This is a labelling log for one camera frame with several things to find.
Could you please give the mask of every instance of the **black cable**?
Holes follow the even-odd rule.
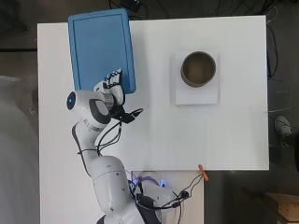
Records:
[[[105,136],[107,135],[107,134],[109,134],[113,129],[115,129],[117,126],[121,126],[121,121],[119,121],[119,122],[117,122],[115,125],[113,125],[108,131],[106,131],[104,134],[103,134],[103,136],[101,137],[101,139],[100,139],[100,141],[99,141],[99,143],[97,144],[97,147],[96,147],[96,151],[97,151],[97,153],[98,153],[98,155],[101,155],[101,153],[100,153],[100,147],[102,146],[101,145],[101,143],[102,143],[102,141],[103,141],[103,139],[105,138]]]
[[[248,11],[247,11],[247,13],[245,13],[245,15],[248,15],[250,12],[253,12],[253,15],[255,14],[255,11],[253,10],[253,8],[256,6],[256,4],[258,4],[260,2],[260,0],[256,0],[254,3],[253,3],[253,5],[252,5],[252,7],[249,7],[245,2],[244,2],[244,5],[249,9]]]
[[[192,192],[193,192],[194,187],[195,187],[196,185],[199,184],[199,182],[202,180],[203,177],[204,177],[204,176],[202,175],[202,176],[199,178],[199,180],[196,182],[196,184],[193,185],[193,187],[192,187],[191,190],[190,190],[190,196],[189,196],[189,198],[192,197]]]
[[[218,4],[217,4],[217,7],[215,9],[215,16],[217,17],[218,16],[218,12],[219,12],[219,9],[221,8],[221,6],[225,3],[225,0],[221,3],[221,0],[218,1]]]
[[[282,123],[282,124],[284,124],[285,126],[288,126],[288,127],[290,127],[290,128],[299,129],[299,127],[290,126],[289,124],[286,124],[285,122],[283,122],[283,121],[280,121],[279,119],[272,118],[272,117],[270,117],[270,116],[268,116],[268,118],[272,119],[273,121],[275,121],[275,120],[276,120],[276,121],[278,121],[279,123]]]
[[[183,190],[179,193],[178,196],[180,196],[180,194],[181,194],[183,191],[185,191],[186,189],[190,188],[191,185],[193,184],[193,182],[195,181],[195,179],[191,182],[191,184],[190,184],[187,188],[183,189]]]
[[[244,3],[244,0],[240,2],[240,4],[235,8],[235,10],[231,13],[230,16],[233,16],[234,13],[242,6],[243,3]]]
[[[276,71],[278,70],[278,45],[277,45],[277,41],[276,41],[276,38],[275,38],[275,34],[274,34],[274,31],[272,30],[272,28],[270,26],[267,25],[267,28],[270,30],[271,34],[272,34],[272,37],[273,37],[273,41],[274,41],[274,47],[275,47],[275,54],[276,54],[276,58],[277,58],[277,62],[276,62],[276,65],[275,65],[275,69],[271,75],[271,77],[273,77],[276,73]]]
[[[142,19],[140,17],[137,17],[137,16],[129,16],[130,19],[132,18],[136,18],[136,19],[139,19],[140,21],[142,21]]]
[[[111,3],[115,6],[115,7],[118,7],[118,8],[120,8],[120,6],[119,5],[117,5],[115,2],[113,2],[112,0],[108,0],[108,2],[109,2],[109,7],[110,7],[110,9],[113,9],[113,7],[112,7],[112,5],[111,5]]]
[[[178,216],[178,224],[180,222],[181,219],[181,203],[179,204],[179,216]]]
[[[101,151],[102,151],[105,147],[112,146],[112,145],[114,145],[114,144],[116,144],[116,143],[118,143],[118,142],[120,141],[120,138],[121,138],[121,123],[120,123],[120,126],[119,126],[119,132],[117,133],[116,137],[117,137],[117,138],[116,138],[116,141],[115,141],[115,142],[112,142],[112,143],[105,143],[105,144],[103,144],[103,145],[100,144],[100,142],[103,140],[103,138],[101,138],[101,140],[100,140],[100,142],[99,142],[99,144],[98,144],[98,148],[101,147],[101,149],[99,149],[99,150],[97,151],[99,156],[102,156]]]
[[[143,3],[139,3],[144,9],[146,9],[146,19],[149,19],[149,9],[146,5],[144,5]]]
[[[157,0],[160,8],[162,9],[162,11],[165,13],[166,17],[169,19],[169,14],[168,12],[166,11],[166,9],[164,8],[164,6],[162,5],[161,1],[160,0]]]

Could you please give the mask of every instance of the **cable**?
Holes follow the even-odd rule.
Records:
[[[191,182],[191,184],[190,184],[187,188],[183,189],[183,190],[179,193],[178,196],[180,196],[180,194],[181,194],[183,191],[185,191],[186,189],[188,189],[188,188],[192,185],[192,183],[195,181],[195,179]]]
[[[249,6],[244,2],[244,5],[249,9],[249,10],[247,11],[247,13],[245,13],[245,15],[248,15],[250,12],[253,12],[253,15],[254,15],[255,12],[254,12],[253,8],[256,6],[256,4],[258,4],[258,2],[260,2],[260,0],[256,0],[256,1],[253,3],[252,7],[249,7]]]
[[[169,19],[169,14],[166,11],[166,9],[164,8],[164,6],[162,5],[160,0],[157,0],[157,3],[159,4],[160,8],[162,9],[162,11],[165,13],[166,17]]]
[[[127,172],[127,173],[130,174],[130,175],[132,175],[135,179],[138,179],[138,178],[133,174],[133,172],[129,172],[129,171],[127,171],[127,170],[125,170],[125,172]]]
[[[276,14],[273,17],[273,19],[267,21],[267,24],[270,23],[271,21],[274,21],[277,18],[277,16],[278,16],[278,8],[277,7],[273,7],[273,8],[276,10]]]
[[[196,182],[196,184],[194,184],[193,187],[191,188],[191,190],[190,190],[190,198],[192,197],[192,192],[193,192],[194,187],[195,187],[196,185],[199,184],[199,182],[202,180],[203,177],[204,177],[204,176],[202,175],[202,176],[199,178],[199,180]]]
[[[235,10],[231,13],[230,16],[233,16],[234,13],[242,6],[243,3],[244,3],[244,0],[240,2],[240,4],[235,8]]]
[[[281,121],[281,120],[279,120],[279,119],[272,118],[272,117],[270,117],[270,116],[268,116],[268,118],[270,118],[270,119],[272,119],[272,120],[276,120],[277,122],[282,123],[282,124],[284,124],[285,126],[288,126],[288,127],[290,127],[290,128],[299,129],[299,127],[290,126],[289,124],[286,124],[285,122],[283,122],[283,121]]]
[[[276,71],[278,70],[278,46],[277,46],[277,41],[276,41],[276,38],[275,38],[275,34],[274,34],[274,31],[272,30],[272,28],[270,26],[267,25],[267,28],[270,30],[272,36],[273,36],[273,41],[274,41],[274,47],[275,47],[275,54],[276,54],[276,58],[277,58],[277,62],[276,62],[276,65],[275,65],[275,69],[274,69],[274,72],[272,73],[271,77],[273,77],[276,73]]]
[[[129,16],[130,19],[132,18],[136,18],[136,19],[139,19],[140,21],[142,21],[142,19],[140,17],[137,17],[137,16]]]
[[[139,3],[144,9],[146,9],[146,15],[147,15],[147,17],[146,17],[146,19],[148,20],[149,19],[149,9],[148,9],[148,7],[146,6],[146,5],[144,5],[143,3]]]
[[[181,219],[181,203],[179,204],[179,216],[178,216],[178,224],[180,222]]]
[[[113,7],[112,7],[112,5],[111,5],[111,3],[115,6],[115,7],[118,7],[118,8],[120,8],[120,6],[119,5],[117,5],[115,2],[113,2],[112,0],[108,0],[108,2],[109,2],[109,7],[110,7],[110,9],[113,9]]]
[[[199,178],[199,180],[198,180],[194,185],[192,185],[193,182],[196,180],[196,178],[198,178],[199,176],[201,176],[201,178]],[[135,197],[135,198],[136,198],[136,204],[138,204],[139,206],[141,206],[141,207],[143,207],[143,208],[145,208],[145,209],[151,210],[151,211],[164,210],[164,209],[169,209],[169,208],[176,208],[176,207],[179,207],[179,206],[181,206],[181,203],[183,203],[185,200],[187,200],[187,199],[189,199],[189,198],[192,197],[192,191],[193,191],[194,187],[195,187],[196,185],[199,184],[199,182],[200,182],[201,179],[203,178],[203,175],[198,175],[196,178],[194,178],[193,181],[191,182],[191,184],[190,184],[187,188],[185,188],[185,189],[188,189],[188,188],[192,187],[189,196],[188,196],[188,192],[185,193],[185,196],[182,196],[182,192],[184,192],[184,190],[185,190],[185,189],[183,189],[183,190],[179,193],[179,195],[177,195],[177,194],[174,192],[174,194],[177,196],[177,198],[174,199],[174,200],[171,200],[170,202],[166,203],[166,204],[163,205],[162,207],[147,207],[147,206],[145,206],[145,205],[143,205],[143,204],[140,204],[140,202],[138,201],[137,197]]]
[[[298,107],[298,105],[293,105],[293,106],[290,106],[287,108],[282,108],[282,109],[277,109],[277,110],[268,110],[268,113],[276,113],[276,112],[286,111],[286,110],[294,109],[297,107]]]
[[[117,122],[115,125],[113,125],[113,126],[112,126],[108,131],[106,131],[106,132],[103,134],[103,136],[101,137],[101,139],[100,139],[100,141],[99,141],[99,143],[98,143],[98,145],[97,145],[97,147],[96,147],[96,151],[97,151],[97,153],[98,153],[99,156],[101,155],[101,150],[103,149],[103,147],[106,147],[106,146],[108,146],[107,144],[109,144],[109,143],[105,143],[105,144],[101,145],[103,139],[105,138],[105,136],[106,136],[108,133],[110,133],[113,129],[115,129],[115,128],[116,128],[117,126],[119,126],[119,125],[120,125],[120,128],[119,128],[119,132],[118,132],[117,135],[120,135],[120,132],[121,132],[121,121],[119,121],[119,122]]]
[[[217,7],[215,9],[215,16],[217,17],[218,16],[218,12],[219,12],[219,9],[221,8],[221,6],[225,3],[225,1],[223,1],[221,3],[221,0],[218,1],[218,4],[217,4]]]

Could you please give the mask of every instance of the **wooden surface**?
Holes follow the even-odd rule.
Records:
[[[292,224],[299,224],[299,206],[295,204],[280,203],[278,211]]]
[[[289,203],[299,205],[299,196],[288,194],[267,193],[267,196],[277,201],[278,203]]]

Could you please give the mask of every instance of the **white tabletop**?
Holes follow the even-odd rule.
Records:
[[[137,90],[125,109],[145,111],[124,125],[106,154],[127,170],[196,170],[198,163],[208,170],[268,169],[264,23],[264,17],[131,21]],[[220,55],[220,102],[176,106],[172,56],[207,48]],[[41,223],[94,223],[103,214],[76,155],[71,128],[78,117],[65,105],[74,89],[66,23],[38,25],[38,82]],[[161,174],[180,190],[196,172]],[[182,223],[203,223],[203,202],[201,184]]]

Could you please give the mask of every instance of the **gray floor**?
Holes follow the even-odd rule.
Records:
[[[165,15],[157,1],[144,0],[149,8],[150,19],[163,19]],[[217,0],[162,0],[170,18],[211,17],[215,14]],[[229,16],[238,6],[240,0],[228,0],[219,10],[220,16]],[[245,1],[252,6],[256,1]],[[263,1],[258,1],[257,9]],[[298,105],[299,100],[299,4],[288,0],[277,4],[278,15],[269,25],[273,28],[278,43],[278,71],[276,79],[268,81],[269,108],[281,108]],[[69,15],[82,12],[108,9],[107,0],[27,0],[21,2],[21,19],[30,27],[30,33],[18,31],[0,35],[0,48],[36,48],[36,24],[41,22],[67,21]],[[234,15],[252,14],[242,5]],[[145,17],[144,8],[140,8],[139,17]],[[268,18],[274,18],[273,9]],[[275,64],[275,54],[271,34],[268,36],[269,54]],[[0,71],[3,76],[20,77],[26,90],[36,87],[37,62],[36,53],[0,53]],[[288,100],[288,85],[291,97]],[[293,126],[299,127],[298,108],[282,112]],[[269,172],[209,172],[210,181],[205,188],[205,221],[216,223],[276,223],[261,207],[240,190],[241,187],[257,192],[278,192],[299,195],[299,174],[294,167],[293,149],[280,148],[278,137],[269,120],[269,144],[271,147],[271,166]]]

